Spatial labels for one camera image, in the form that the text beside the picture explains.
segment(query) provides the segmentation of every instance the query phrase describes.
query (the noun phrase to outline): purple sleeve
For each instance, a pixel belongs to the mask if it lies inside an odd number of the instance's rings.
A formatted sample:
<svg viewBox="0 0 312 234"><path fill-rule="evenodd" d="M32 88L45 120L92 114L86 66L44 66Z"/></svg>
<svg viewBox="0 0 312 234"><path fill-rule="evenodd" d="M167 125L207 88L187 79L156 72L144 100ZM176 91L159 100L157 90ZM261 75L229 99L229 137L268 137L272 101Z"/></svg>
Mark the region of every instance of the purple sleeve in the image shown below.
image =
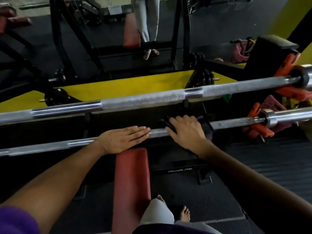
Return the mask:
<svg viewBox="0 0 312 234"><path fill-rule="evenodd" d="M0 234L40 234L40 230L29 213L5 206L0 208Z"/></svg>

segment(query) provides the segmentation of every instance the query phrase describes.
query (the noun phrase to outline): forearm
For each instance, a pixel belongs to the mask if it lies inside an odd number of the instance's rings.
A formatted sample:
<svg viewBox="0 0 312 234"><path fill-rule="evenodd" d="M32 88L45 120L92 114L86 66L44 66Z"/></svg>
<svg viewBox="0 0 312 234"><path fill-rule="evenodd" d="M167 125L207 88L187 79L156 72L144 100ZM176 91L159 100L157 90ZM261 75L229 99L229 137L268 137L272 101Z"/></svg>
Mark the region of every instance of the forearm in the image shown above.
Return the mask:
<svg viewBox="0 0 312 234"><path fill-rule="evenodd" d="M312 205L207 142L202 157L265 233L312 222Z"/></svg>
<svg viewBox="0 0 312 234"><path fill-rule="evenodd" d="M48 233L103 154L96 142L89 144L34 178L1 206L27 211L37 220L41 233Z"/></svg>

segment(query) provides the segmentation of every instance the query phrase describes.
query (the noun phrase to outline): bare foot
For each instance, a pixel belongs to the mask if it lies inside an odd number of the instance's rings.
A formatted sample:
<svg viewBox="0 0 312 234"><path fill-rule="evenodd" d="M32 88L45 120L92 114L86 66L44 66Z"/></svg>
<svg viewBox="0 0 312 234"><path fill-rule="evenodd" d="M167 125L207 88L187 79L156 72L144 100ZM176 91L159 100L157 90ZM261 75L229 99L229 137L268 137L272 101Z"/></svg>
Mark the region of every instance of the bare foot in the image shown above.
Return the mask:
<svg viewBox="0 0 312 234"><path fill-rule="evenodd" d="M143 59L147 60L149 58L149 55L151 54L151 52L146 52Z"/></svg>
<svg viewBox="0 0 312 234"><path fill-rule="evenodd" d="M183 222L190 222L191 220L191 215L190 211L186 206L183 207L181 213L180 213L180 220Z"/></svg>
<svg viewBox="0 0 312 234"><path fill-rule="evenodd" d="M153 49L153 50L152 50L152 53L154 53L154 54L157 55L157 56L159 55L159 51L157 51L156 49Z"/></svg>
<svg viewBox="0 0 312 234"><path fill-rule="evenodd" d="M162 196L161 195L158 195L157 196L157 199L159 199L160 201L162 201L165 205L166 205L166 202L163 200Z"/></svg>

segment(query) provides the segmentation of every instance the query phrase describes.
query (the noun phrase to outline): gray pants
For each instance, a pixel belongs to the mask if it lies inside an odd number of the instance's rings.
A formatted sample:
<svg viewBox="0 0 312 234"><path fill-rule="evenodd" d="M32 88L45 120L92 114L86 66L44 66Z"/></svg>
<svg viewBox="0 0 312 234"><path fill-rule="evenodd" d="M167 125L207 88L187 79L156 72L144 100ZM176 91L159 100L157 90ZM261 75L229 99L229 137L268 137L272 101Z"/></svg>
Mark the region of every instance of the gray pants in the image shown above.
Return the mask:
<svg viewBox="0 0 312 234"><path fill-rule="evenodd" d="M164 223L164 224L176 224L185 227L190 227L214 234L221 234L216 229L204 224L203 222L183 222L176 221L174 222L174 215L168 209L168 207L159 199L151 200L149 206L145 210L140 225L145 224L154 224L154 223Z"/></svg>
<svg viewBox="0 0 312 234"><path fill-rule="evenodd" d="M131 4L142 40L155 41L158 31L159 0L131 0Z"/></svg>

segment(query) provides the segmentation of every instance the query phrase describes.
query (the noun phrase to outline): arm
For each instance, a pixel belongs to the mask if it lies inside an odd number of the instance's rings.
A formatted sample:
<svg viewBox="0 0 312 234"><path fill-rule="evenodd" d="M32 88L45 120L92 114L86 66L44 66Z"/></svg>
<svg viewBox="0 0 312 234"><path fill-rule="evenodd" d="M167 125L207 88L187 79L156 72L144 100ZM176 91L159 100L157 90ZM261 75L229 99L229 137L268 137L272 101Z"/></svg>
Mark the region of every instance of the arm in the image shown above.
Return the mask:
<svg viewBox="0 0 312 234"><path fill-rule="evenodd" d="M41 233L48 233L78 191L84 177L105 154L121 153L149 137L150 128L129 127L110 130L77 153L55 164L1 206L14 206L28 212L38 222Z"/></svg>
<svg viewBox="0 0 312 234"><path fill-rule="evenodd" d="M170 122L177 134L170 128L166 129L174 141L197 154L212 167L242 208L265 233L290 233L298 232L301 228L310 229L311 204L218 149L205 138L195 117L170 118Z"/></svg>

